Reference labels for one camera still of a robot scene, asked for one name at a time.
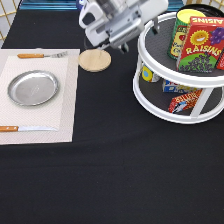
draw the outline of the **wooden coaster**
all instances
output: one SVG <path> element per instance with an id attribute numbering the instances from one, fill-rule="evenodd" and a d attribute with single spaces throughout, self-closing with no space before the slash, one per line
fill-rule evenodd
<path id="1" fill-rule="evenodd" d="M 79 65 L 86 71 L 103 71 L 110 63 L 111 56 L 104 50 L 86 50 L 79 55 Z"/>

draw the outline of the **can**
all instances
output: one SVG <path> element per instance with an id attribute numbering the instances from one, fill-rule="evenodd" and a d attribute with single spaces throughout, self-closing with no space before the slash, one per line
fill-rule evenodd
<path id="1" fill-rule="evenodd" d="M 205 17 L 202 12 L 194 9 L 183 9 L 177 13 L 177 19 L 167 51 L 167 54 L 173 59 L 177 59 L 179 56 L 186 38 L 187 26 L 190 23 L 191 16 Z"/>
<path id="2" fill-rule="evenodd" d="M 203 14 L 205 14 L 206 17 L 224 17 L 224 12 L 222 12 L 220 9 L 215 8 L 214 6 L 211 6 L 211 5 L 206 5 L 206 4 L 184 5 L 177 11 L 177 13 L 184 9 L 194 9 L 194 10 L 200 11 Z"/>
<path id="3" fill-rule="evenodd" d="M 151 71 L 146 65 L 143 65 L 142 78 L 147 82 L 157 82 L 159 81 L 160 76 Z"/>

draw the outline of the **white rack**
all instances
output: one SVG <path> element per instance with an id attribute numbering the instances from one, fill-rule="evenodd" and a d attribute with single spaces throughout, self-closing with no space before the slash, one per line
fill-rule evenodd
<path id="1" fill-rule="evenodd" d="M 175 19 L 176 13 L 167 13 L 164 15 L 159 16 L 159 22 L 163 22 L 169 19 Z M 224 108 L 224 76 L 215 76 L 215 77 L 201 77 L 201 76 L 193 76 L 189 74 L 182 74 L 171 70 L 158 61 L 156 61 L 146 50 L 145 47 L 145 37 L 148 31 L 153 26 L 153 22 L 150 21 L 146 24 L 144 32 L 141 33 L 139 40 L 138 40 L 138 62 L 137 62 L 137 69 L 135 73 L 135 77 L 133 80 L 133 91 L 134 94 L 139 101 L 139 103 L 149 112 L 158 116 L 159 118 L 165 119 L 167 121 L 181 123 L 181 124 L 194 124 L 207 121 L 212 119 L 213 117 L 217 116 Z M 152 71 L 158 74 L 160 77 L 167 79 L 169 81 L 182 84 L 185 86 L 190 87 L 198 87 L 203 88 L 203 91 L 193 108 L 192 112 L 188 116 L 180 115 L 180 114 L 172 114 L 167 110 L 163 110 L 149 100 L 141 92 L 139 87 L 139 76 L 140 76 L 140 69 L 144 63 L 147 67 L 149 67 Z M 206 113 L 201 113 L 204 105 L 206 104 L 207 100 L 209 99 L 211 93 L 213 92 L 214 88 L 222 87 L 222 94 L 220 97 L 220 101 L 218 105 L 216 105 L 213 109 Z"/>

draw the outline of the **cereal box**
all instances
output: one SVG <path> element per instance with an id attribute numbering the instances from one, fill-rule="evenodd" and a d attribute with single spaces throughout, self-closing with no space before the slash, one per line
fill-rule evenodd
<path id="1" fill-rule="evenodd" d="M 168 109 L 169 112 L 175 114 L 182 110 L 194 107 L 201 92 L 202 89 L 173 98 Z"/>
<path id="2" fill-rule="evenodd" d="M 224 18 L 191 17 L 177 70 L 212 72 L 224 48 Z"/>
<path id="3" fill-rule="evenodd" d="M 224 70 L 224 51 L 222 52 L 222 55 L 219 58 L 216 68 Z"/>
<path id="4" fill-rule="evenodd" d="M 174 82 L 170 82 L 165 79 L 163 80 L 162 87 L 163 87 L 163 92 L 169 92 L 169 93 L 190 93 L 190 92 L 199 90 L 199 88 L 183 86 L 180 84 L 176 84 Z"/>

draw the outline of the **metal plate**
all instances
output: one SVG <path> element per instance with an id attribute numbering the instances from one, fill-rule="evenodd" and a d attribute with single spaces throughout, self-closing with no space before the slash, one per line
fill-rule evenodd
<path id="1" fill-rule="evenodd" d="M 34 106 L 50 100 L 58 88 L 58 81 L 52 73 L 35 70 L 13 79 L 8 87 L 8 95 L 19 105 Z"/>

